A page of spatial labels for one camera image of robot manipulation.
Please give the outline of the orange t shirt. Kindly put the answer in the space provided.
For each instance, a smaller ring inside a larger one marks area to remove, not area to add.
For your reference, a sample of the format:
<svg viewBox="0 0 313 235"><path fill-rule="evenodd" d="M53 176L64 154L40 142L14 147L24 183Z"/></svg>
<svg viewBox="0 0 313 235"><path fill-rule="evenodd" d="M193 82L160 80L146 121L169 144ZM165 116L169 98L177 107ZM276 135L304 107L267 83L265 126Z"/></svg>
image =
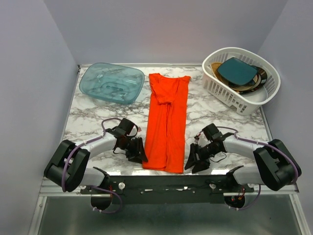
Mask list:
<svg viewBox="0 0 313 235"><path fill-rule="evenodd" d="M185 128L190 76L149 75L150 109L145 139L144 169L183 173Z"/></svg>

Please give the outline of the clear blue plastic tub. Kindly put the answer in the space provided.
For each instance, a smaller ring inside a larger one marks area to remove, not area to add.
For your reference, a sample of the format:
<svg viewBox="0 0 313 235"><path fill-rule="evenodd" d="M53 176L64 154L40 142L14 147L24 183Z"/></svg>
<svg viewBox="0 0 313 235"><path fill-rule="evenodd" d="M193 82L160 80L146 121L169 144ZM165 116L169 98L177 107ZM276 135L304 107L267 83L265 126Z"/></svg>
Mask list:
<svg viewBox="0 0 313 235"><path fill-rule="evenodd" d="M145 75L139 69L95 63L82 76L79 89L95 99L128 105L135 102L144 81Z"/></svg>

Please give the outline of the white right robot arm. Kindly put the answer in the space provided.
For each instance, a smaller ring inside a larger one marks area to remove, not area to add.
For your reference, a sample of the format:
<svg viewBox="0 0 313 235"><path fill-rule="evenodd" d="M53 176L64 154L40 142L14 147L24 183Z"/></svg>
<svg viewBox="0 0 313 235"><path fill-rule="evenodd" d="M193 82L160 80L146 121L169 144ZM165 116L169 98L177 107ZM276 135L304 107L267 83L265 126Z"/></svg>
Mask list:
<svg viewBox="0 0 313 235"><path fill-rule="evenodd" d="M210 124L194 137L196 141L204 135L209 144L200 146L197 142L190 145L190 152L185 169L198 173L209 169L209 159L218 153L233 153L254 159L256 166L239 166L226 175L225 187L235 192L243 185L265 185L278 191L286 185L296 183L302 170L284 143L279 139L261 142L242 138L237 130L229 128L223 134L220 127Z"/></svg>

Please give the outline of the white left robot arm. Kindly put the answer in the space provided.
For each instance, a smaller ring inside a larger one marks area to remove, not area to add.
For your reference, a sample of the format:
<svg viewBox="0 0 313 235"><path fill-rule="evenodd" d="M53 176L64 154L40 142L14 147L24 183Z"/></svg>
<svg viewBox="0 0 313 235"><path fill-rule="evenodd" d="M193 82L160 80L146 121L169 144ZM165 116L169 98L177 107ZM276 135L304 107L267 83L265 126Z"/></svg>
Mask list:
<svg viewBox="0 0 313 235"><path fill-rule="evenodd" d="M60 186L63 192L72 192L80 186L86 186L92 187L97 193L104 193L110 188L110 176L97 167L88 168L90 159L119 148L125 152L130 162L148 162L143 139L137 137L139 127L126 118L113 117L107 120L118 120L120 123L106 129L106 120L103 120L103 133L100 136L81 143L62 141L45 167L44 177Z"/></svg>

